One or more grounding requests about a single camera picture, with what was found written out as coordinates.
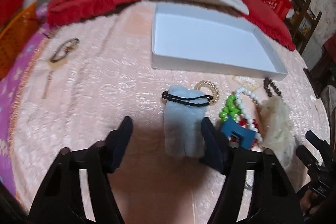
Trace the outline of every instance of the plastic basket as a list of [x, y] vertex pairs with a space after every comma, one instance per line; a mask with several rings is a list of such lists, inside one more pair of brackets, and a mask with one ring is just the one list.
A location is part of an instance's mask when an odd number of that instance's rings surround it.
[[0, 33], [0, 79], [7, 75], [17, 55], [38, 28], [34, 2], [19, 12]]

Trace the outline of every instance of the wooden chair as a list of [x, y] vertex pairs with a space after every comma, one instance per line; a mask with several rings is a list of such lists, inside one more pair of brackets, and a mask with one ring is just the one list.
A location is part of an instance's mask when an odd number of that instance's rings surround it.
[[[308, 13], [309, 5], [311, 0], [292, 0], [292, 5], [295, 11], [299, 11], [298, 17], [295, 19], [294, 23], [291, 23], [288, 19], [285, 19], [285, 23], [289, 29], [289, 31], [292, 34], [293, 43], [297, 46], [297, 50], [300, 55], [302, 55], [303, 51], [305, 50], [309, 39], [311, 38], [313, 32], [316, 29], [317, 24], [319, 23], [322, 12], [320, 11], [318, 16], [313, 19], [311, 15]], [[303, 34], [299, 27], [301, 25], [301, 22], [303, 19], [306, 19], [309, 24], [311, 25], [311, 28], [306, 34]]]

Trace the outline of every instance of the pink bed sheet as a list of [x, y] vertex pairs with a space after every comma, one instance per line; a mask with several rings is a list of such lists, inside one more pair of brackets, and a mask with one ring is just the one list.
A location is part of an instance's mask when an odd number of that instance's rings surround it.
[[[210, 80], [220, 90], [219, 102], [208, 107], [206, 113], [214, 123], [226, 97], [239, 86], [252, 89], [261, 100], [267, 94], [262, 79], [152, 69], [154, 10], [154, 3], [143, 1], [120, 14], [65, 26], [50, 40], [25, 83], [10, 147], [16, 190], [27, 209], [61, 148], [87, 148], [104, 139], [129, 115], [133, 135], [121, 167], [109, 175], [125, 222], [186, 224], [206, 223], [209, 219], [225, 178], [195, 160], [178, 161], [165, 154], [165, 102], [161, 93], [170, 85], [193, 88], [200, 80]], [[48, 95], [43, 99], [49, 72], [46, 60], [72, 37], [78, 37], [80, 45], [69, 54], [67, 64], [53, 73]], [[305, 62], [297, 51], [290, 52], [272, 39], [269, 42], [289, 72], [276, 85], [292, 109], [293, 134], [300, 143], [307, 144], [305, 132], [312, 130], [329, 141], [327, 115], [321, 100], [313, 97], [302, 70]], [[256, 117], [251, 100], [243, 100]], [[321, 161], [316, 150], [312, 152]], [[305, 167], [296, 157], [287, 174], [296, 190], [307, 179]], [[251, 172], [247, 182], [253, 182]], [[85, 183], [82, 192], [87, 216], [93, 219]], [[251, 191], [245, 190], [239, 219], [246, 216], [250, 198]]]
[[[36, 16], [41, 21], [44, 20], [45, 14], [46, 5], [42, 5], [36, 10]], [[16, 97], [21, 76], [31, 60], [34, 50], [45, 38], [44, 33], [48, 32], [48, 24], [42, 24], [40, 29], [30, 38], [22, 52], [18, 55], [6, 77], [0, 81], [0, 181], [13, 195], [15, 193], [15, 186], [8, 148], [8, 128], [11, 105]]]

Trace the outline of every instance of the stuffed toy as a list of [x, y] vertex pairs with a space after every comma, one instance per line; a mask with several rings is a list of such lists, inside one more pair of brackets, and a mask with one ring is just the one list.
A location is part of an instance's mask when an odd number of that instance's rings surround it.
[[263, 136], [262, 146], [273, 150], [284, 169], [289, 168], [296, 147], [289, 112], [289, 106], [280, 96], [270, 97], [259, 108], [263, 129], [260, 131]]
[[[200, 90], [189, 90], [181, 85], [172, 85], [168, 93], [183, 98], [204, 96]], [[194, 104], [204, 104], [205, 98], [193, 99]], [[175, 158], [192, 157], [199, 159], [204, 156], [204, 140], [201, 133], [201, 121], [206, 106], [196, 107], [167, 100], [164, 112], [163, 131], [165, 150]]]

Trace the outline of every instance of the plastic bag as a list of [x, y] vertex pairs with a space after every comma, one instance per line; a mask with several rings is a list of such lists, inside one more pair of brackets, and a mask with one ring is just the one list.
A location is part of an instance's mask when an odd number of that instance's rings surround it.
[[281, 20], [284, 20], [286, 18], [289, 9], [292, 8], [292, 4], [289, 0], [261, 0], [261, 1], [269, 5]]

